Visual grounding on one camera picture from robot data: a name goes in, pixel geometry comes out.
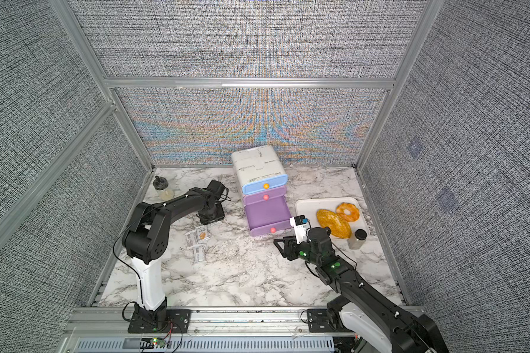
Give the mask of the white cookie packet orange picture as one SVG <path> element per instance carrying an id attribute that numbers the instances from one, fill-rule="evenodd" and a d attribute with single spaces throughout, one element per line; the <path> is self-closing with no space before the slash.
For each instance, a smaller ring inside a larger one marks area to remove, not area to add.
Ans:
<path id="1" fill-rule="evenodd" d="M 209 239 L 209 231 L 206 225 L 198 226 L 196 229 L 197 242 L 199 244 L 206 242 Z"/>

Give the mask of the purple drawer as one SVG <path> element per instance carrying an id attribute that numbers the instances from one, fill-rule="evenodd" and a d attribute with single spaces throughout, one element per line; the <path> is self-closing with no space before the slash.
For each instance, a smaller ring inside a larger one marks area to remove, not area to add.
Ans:
<path id="1" fill-rule="evenodd" d="M 270 188 L 264 191 L 260 191 L 255 194 L 249 194 L 244 195 L 242 198 L 242 201 L 245 206 L 248 206 L 250 204 L 256 204 L 260 202 L 266 202 L 271 199 L 275 199 L 278 197 L 284 197 L 286 195 L 286 186 L 280 186 L 277 188 Z"/>
<path id="2" fill-rule="evenodd" d="M 250 204 L 244 207 L 252 237 L 271 234 L 270 228 L 276 232 L 291 229 L 289 211 L 286 197 L 278 197 L 266 202 Z"/>

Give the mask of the white blue drawer cabinet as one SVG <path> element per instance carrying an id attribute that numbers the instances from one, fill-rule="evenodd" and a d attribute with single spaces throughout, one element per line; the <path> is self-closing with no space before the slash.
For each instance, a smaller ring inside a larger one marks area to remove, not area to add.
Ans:
<path id="1" fill-rule="evenodd" d="M 269 188 L 277 188 L 288 182 L 283 164 L 271 145 L 235 151 L 231 159 L 244 195 L 264 191 L 266 183 Z"/>

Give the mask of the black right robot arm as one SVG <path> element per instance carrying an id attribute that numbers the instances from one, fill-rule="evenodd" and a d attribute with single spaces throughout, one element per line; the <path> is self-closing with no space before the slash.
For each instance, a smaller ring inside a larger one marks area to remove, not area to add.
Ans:
<path id="1" fill-rule="evenodd" d="M 332 327 L 358 334 L 379 352 L 448 351 L 431 318 L 416 316 L 390 301 L 336 253 L 330 229 L 308 229 L 307 240 L 301 243 L 293 235 L 275 239 L 273 244 L 285 259 L 314 265 L 320 281 L 339 294 L 327 305 Z"/>

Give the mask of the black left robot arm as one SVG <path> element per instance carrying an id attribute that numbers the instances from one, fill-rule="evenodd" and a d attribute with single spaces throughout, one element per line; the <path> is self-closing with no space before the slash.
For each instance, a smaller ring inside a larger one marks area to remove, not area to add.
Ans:
<path id="1" fill-rule="evenodd" d="M 160 259 L 169 245 L 173 223 L 192 213 L 202 225 L 221 221 L 225 217 L 222 203 L 229 199 L 229 189 L 213 179 L 207 187 L 191 188 L 169 201 L 137 204 L 123 232 L 122 246 L 137 279 L 139 310 L 151 314 L 166 307 Z"/>

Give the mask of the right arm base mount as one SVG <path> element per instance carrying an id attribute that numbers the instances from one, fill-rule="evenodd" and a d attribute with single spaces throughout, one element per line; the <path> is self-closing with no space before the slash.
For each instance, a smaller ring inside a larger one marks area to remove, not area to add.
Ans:
<path id="1" fill-rule="evenodd" d="M 312 333 L 350 332 L 350 330 L 343 326 L 343 323 L 337 318 L 335 312 L 326 307 L 307 309 L 305 321 L 309 327 L 309 332 Z"/>

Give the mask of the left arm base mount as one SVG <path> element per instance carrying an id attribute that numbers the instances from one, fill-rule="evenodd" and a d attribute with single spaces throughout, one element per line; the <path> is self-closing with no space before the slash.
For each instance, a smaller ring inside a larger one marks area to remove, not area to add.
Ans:
<path id="1" fill-rule="evenodd" d="M 133 314 L 128 319 L 129 334 L 155 334 L 169 332 L 187 333 L 192 311 L 188 309 L 168 309 L 164 301 L 157 309 L 147 310 L 133 303 Z"/>

